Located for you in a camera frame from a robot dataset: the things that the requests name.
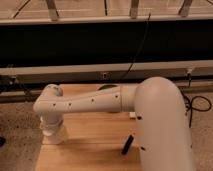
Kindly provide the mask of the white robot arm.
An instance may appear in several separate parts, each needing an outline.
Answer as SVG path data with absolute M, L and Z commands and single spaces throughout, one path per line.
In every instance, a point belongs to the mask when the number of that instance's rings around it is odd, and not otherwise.
M 65 96 L 59 86 L 47 85 L 34 103 L 42 132 L 59 143 L 63 115 L 80 112 L 133 112 L 136 115 L 142 171 L 196 171 L 184 98 L 163 77 L 76 96 Z

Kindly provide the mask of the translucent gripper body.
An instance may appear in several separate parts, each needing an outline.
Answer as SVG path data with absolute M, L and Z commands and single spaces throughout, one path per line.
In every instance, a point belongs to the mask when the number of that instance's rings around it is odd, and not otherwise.
M 41 123 L 40 128 L 45 136 L 53 136 L 53 135 L 62 136 L 65 133 L 65 127 L 62 123 L 56 124 Z

